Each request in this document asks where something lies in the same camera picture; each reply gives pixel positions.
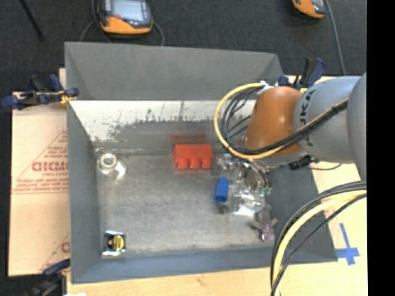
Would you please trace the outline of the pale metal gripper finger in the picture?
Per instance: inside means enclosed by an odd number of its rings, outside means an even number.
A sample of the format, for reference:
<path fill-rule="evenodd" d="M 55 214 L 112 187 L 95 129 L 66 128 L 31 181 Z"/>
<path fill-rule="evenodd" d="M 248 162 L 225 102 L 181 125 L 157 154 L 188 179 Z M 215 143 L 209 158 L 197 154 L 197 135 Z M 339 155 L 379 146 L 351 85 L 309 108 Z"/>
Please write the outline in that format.
<path fill-rule="evenodd" d="M 243 162 L 230 154 L 221 154 L 216 158 L 215 172 L 218 176 L 242 176 Z"/>
<path fill-rule="evenodd" d="M 228 199 L 226 202 L 216 202 L 218 212 L 221 214 L 237 213 L 239 210 L 239 201 Z"/>

